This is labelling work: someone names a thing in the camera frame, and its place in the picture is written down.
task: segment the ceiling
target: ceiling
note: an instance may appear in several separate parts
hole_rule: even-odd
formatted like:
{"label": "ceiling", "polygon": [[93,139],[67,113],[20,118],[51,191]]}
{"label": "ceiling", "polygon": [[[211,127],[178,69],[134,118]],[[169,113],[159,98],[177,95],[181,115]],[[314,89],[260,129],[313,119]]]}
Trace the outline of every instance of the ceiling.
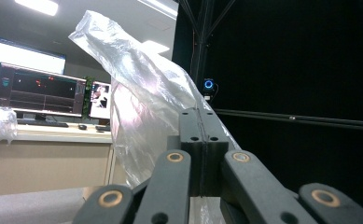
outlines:
{"label": "ceiling", "polygon": [[[68,36],[76,30],[86,10],[103,14],[117,22],[140,42],[148,39],[170,50],[161,56],[171,60],[175,20],[137,0],[55,0],[59,9],[54,17],[23,7],[14,0],[0,0],[0,37],[28,47],[66,55],[68,63],[102,69],[90,55]],[[173,0],[161,0],[177,9]]]}

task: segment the plastic wrap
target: plastic wrap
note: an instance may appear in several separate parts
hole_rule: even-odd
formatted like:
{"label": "plastic wrap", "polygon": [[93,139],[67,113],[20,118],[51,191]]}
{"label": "plastic wrap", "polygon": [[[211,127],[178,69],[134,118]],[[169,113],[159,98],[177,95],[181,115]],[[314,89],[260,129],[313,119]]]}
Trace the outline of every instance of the plastic wrap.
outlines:
{"label": "plastic wrap", "polygon": [[[181,67],[146,51],[99,13],[87,11],[69,37],[112,77],[112,138],[133,188],[150,178],[156,159],[166,150],[167,136],[178,135],[179,112],[211,107]],[[190,206],[189,223],[224,223],[218,198],[194,198]]]}
{"label": "plastic wrap", "polygon": [[10,145],[18,133],[16,113],[11,108],[0,108],[0,141],[6,139]]}

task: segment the desk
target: desk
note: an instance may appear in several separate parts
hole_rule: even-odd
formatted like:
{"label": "desk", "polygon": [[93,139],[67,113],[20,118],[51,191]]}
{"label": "desk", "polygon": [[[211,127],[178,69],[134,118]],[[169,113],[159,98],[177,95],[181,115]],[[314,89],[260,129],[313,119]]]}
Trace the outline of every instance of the desk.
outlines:
{"label": "desk", "polygon": [[7,146],[0,142],[0,195],[84,188],[112,183],[115,156],[111,133],[18,125]]}

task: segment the keyboard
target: keyboard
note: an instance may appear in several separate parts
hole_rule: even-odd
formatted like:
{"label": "keyboard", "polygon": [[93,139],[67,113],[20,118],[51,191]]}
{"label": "keyboard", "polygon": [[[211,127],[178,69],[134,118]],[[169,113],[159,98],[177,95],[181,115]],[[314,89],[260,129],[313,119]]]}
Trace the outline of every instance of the keyboard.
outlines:
{"label": "keyboard", "polygon": [[18,119],[18,124],[68,128],[68,124],[63,122],[47,121],[39,119]]}
{"label": "keyboard", "polygon": [[96,126],[96,130],[99,132],[111,132],[111,126],[109,126],[109,125]]}

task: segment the monitor screen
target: monitor screen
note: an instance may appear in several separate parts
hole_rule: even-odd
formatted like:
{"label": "monitor screen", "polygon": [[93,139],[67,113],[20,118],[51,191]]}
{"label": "monitor screen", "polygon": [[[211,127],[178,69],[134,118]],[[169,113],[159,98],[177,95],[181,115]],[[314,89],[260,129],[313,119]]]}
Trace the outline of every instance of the monitor screen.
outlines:
{"label": "monitor screen", "polygon": [[89,117],[92,119],[110,119],[111,84],[93,81]]}
{"label": "monitor screen", "polygon": [[0,63],[11,63],[45,72],[63,74],[65,55],[29,49],[0,38]]}
{"label": "monitor screen", "polygon": [[0,64],[0,107],[16,112],[82,117],[86,80]]}

